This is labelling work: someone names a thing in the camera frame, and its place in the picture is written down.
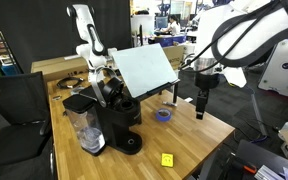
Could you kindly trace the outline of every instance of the yellow sticky note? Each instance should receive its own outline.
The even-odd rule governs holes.
[[[173,154],[162,153],[162,166],[173,167]]]

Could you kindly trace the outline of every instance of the black curtain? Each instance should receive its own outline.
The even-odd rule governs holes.
[[[0,0],[0,30],[25,73],[32,62],[76,54],[76,46],[84,43],[66,13],[72,4],[94,8],[106,48],[131,48],[129,0]]]

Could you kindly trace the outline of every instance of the wooden countertop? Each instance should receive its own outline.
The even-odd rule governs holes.
[[[177,107],[162,105],[172,101],[173,95],[163,91],[141,102],[142,124],[130,127],[143,140],[143,147],[135,155],[126,155],[106,147],[93,157],[80,147],[68,117],[62,116],[62,101],[70,90],[56,87],[58,81],[48,82],[56,166],[58,178],[66,179],[185,179],[234,130],[230,125],[205,113],[203,120],[195,119],[195,107],[178,98]],[[155,113],[160,108],[172,112],[172,119],[159,122]],[[174,167],[162,167],[162,153],[174,155]]]

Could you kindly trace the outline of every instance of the coffee maker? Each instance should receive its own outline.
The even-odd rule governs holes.
[[[63,101],[66,115],[82,149],[93,156],[98,156],[105,148],[105,140],[95,104],[94,99],[79,94],[74,94]]]
[[[105,70],[110,80],[105,84],[98,76]],[[85,98],[95,100],[94,107],[104,135],[105,144],[125,154],[136,154],[142,148],[140,135],[129,130],[141,124],[139,100],[124,93],[124,83],[115,72],[99,67],[90,77],[91,86],[80,91]]]

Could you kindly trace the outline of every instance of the office chair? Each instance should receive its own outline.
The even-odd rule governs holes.
[[[0,166],[39,156],[51,136],[42,72],[0,77]]]

